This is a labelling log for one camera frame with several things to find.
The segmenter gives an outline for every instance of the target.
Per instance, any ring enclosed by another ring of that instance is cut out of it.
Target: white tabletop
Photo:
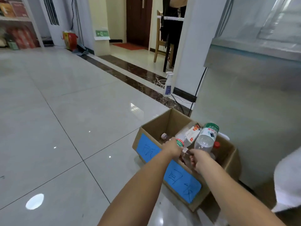
[[[174,16],[165,16],[164,20],[184,21],[184,18],[182,18],[182,17],[174,17]]]

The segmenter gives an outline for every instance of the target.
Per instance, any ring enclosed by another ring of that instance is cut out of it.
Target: door handle
[[[142,0],[142,9],[144,9],[144,2],[145,0]]]

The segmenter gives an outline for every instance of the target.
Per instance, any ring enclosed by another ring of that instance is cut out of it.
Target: hand
[[[162,150],[169,153],[173,158],[179,157],[182,152],[182,148],[178,146],[175,137],[172,137],[169,141],[164,143],[162,145]]]
[[[198,170],[199,164],[205,159],[211,159],[211,156],[207,152],[199,149],[191,149],[190,153],[193,154],[192,156],[190,156],[191,165],[200,174],[200,171]]]

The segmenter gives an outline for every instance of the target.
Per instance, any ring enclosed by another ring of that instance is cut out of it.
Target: dark marble strip
[[[134,87],[135,89],[139,90],[140,92],[146,94],[147,96],[151,97],[152,99],[156,100],[157,102],[160,102],[161,104],[167,106],[168,108],[174,108],[180,112],[182,112],[181,107],[172,99],[163,97],[162,94],[158,93],[157,91],[143,85],[140,82],[137,82],[136,80],[114,70],[111,67],[108,67],[107,65],[87,56],[83,55],[81,56],[83,59],[87,60],[89,63],[99,67],[100,69],[104,70],[105,72],[113,75],[114,77],[118,78],[119,80],[125,82],[126,84]],[[188,115],[189,109],[185,106],[182,106],[184,110],[184,114]]]
[[[160,75],[157,75],[153,72],[150,72],[148,70],[145,70],[141,67],[138,67],[134,64],[131,64],[131,63],[128,63],[122,59],[119,59],[115,56],[112,56],[112,55],[103,55],[103,56],[99,56],[101,59],[103,60],[106,60],[108,61],[109,63],[111,64],[114,64],[134,75],[137,75],[138,77],[140,78],[143,78],[151,83],[155,83],[157,82],[156,81],[156,78],[158,78],[159,80],[166,80],[166,78],[160,76]]]

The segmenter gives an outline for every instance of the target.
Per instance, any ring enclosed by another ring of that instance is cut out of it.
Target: brown door
[[[153,0],[126,0],[126,40],[128,43],[148,48],[152,5]]]

